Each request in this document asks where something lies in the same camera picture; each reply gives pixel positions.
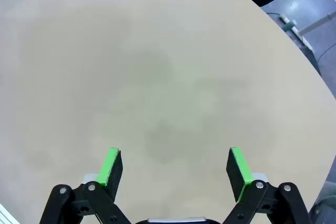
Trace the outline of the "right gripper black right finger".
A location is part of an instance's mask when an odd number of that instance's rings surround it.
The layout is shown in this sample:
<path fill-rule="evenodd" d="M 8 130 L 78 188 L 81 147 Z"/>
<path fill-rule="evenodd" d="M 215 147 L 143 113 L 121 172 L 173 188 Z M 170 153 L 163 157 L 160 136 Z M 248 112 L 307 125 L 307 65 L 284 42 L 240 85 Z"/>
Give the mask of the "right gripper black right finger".
<path fill-rule="evenodd" d="M 238 147 L 228 152 L 226 171 L 236 205 L 224 223 L 251 223 L 256 213 L 271 223 L 312 223 L 298 187 L 290 182 L 272 186 L 257 179 Z"/>

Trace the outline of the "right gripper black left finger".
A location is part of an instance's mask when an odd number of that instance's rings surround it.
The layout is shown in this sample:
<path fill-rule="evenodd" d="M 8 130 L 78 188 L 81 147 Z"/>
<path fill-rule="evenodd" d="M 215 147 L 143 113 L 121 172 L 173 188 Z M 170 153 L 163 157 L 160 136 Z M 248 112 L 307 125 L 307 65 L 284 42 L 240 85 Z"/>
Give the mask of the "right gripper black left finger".
<path fill-rule="evenodd" d="M 51 190 L 40 223 L 81 223 L 91 215 L 99 223 L 130 223 L 114 203 L 122 171 L 121 151 L 110 148 L 93 180 L 75 189 L 59 184 Z"/>

